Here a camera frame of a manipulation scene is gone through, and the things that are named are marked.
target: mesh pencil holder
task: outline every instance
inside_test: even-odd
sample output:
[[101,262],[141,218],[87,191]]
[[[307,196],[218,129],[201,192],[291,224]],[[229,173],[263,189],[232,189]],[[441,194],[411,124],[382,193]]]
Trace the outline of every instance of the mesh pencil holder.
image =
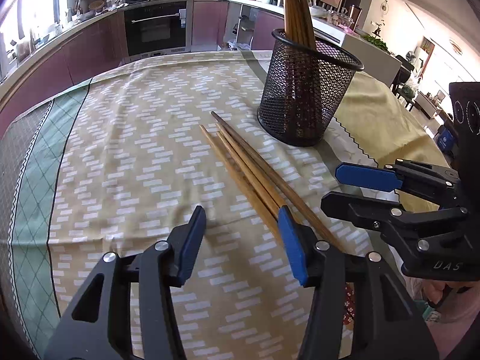
[[312,146],[322,137],[363,63],[341,47],[316,39],[316,50],[272,31],[275,46],[257,118],[272,137]]

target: pink cabinet door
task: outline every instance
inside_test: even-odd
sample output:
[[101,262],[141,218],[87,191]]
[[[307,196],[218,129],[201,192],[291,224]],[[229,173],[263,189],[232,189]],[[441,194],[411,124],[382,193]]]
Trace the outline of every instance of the pink cabinet door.
[[26,79],[2,109],[0,138],[18,115],[72,85],[63,50],[60,49]]
[[284,28],[283,17],[272,15],[271,13],[260,10],[255,21],[255,30],[253,31],[253,40],[251,41],[252,50],[273,50],[275,38],[272,31],[277,28]]
[[74,85],[120,64],[122,57],[115,52],[112,41],[113,28],[110,18],[106,17],[75,35],[62,48]]
[[228,5],[227,1],[194,1],[192,51],[216,51],[222,44]]

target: camera lens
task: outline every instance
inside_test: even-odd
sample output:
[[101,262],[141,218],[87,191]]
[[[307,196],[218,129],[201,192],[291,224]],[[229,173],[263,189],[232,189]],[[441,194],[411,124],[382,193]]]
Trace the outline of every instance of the camera lens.
[[476,103],[469,101],[466,105],[466,120],[469,122],[471,132],[478,135],[480,132],[480,112]]
[[460,104],[458,100],[455,102],[455,105],[453,106],[453,110],[455,113],[455,119],[457,119],[458,123],[462,124],[465,119],[465,115],[463,114],[462,104]]

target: tablecloth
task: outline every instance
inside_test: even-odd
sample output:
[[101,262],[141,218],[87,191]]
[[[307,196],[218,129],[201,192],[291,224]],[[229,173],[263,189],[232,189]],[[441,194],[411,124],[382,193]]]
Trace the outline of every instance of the tablecloth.
[[[259,126],[256,107],[271,52],[200,52],[149,58],[48,99],[0,142],[0,284],[19,333],[42,356],[59,316],[103,253],[142,252],[189,220],[196,205],[207,231],[191,279],[172,288],[187,357],[296,358],[312,289],[291,274],[282,245],[228,176],[201,135],[215,111],[269,162],[351,254],[379,251],[377,232],[327,218],[328,191],[396,200],[339,185],[342,161],[375,166],[396,158],[445,166],[440,151],[388,88],[355,74],[324,139],[285,145]],[[408,209],[435,207],[401,196]],[[138,287],[131,333],[142,354]],[[341,354],[348,354],[346,321]]]

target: cabinet handle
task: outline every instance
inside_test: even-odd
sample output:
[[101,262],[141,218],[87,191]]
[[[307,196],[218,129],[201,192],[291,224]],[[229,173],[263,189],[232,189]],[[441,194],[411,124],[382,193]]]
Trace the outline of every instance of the cabinet handle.
[[179,13],[175,13],[173,15],[163,15],[163,16],[155,16],[155,17],[148,17],[147,19],[140,19],[140,20],[132,20],[132,23],[138,23],[139,21],[146,21],[146,20],[153,20],[153,19],[161,19],[163,17],[173,17],[173,16],[180,16]]

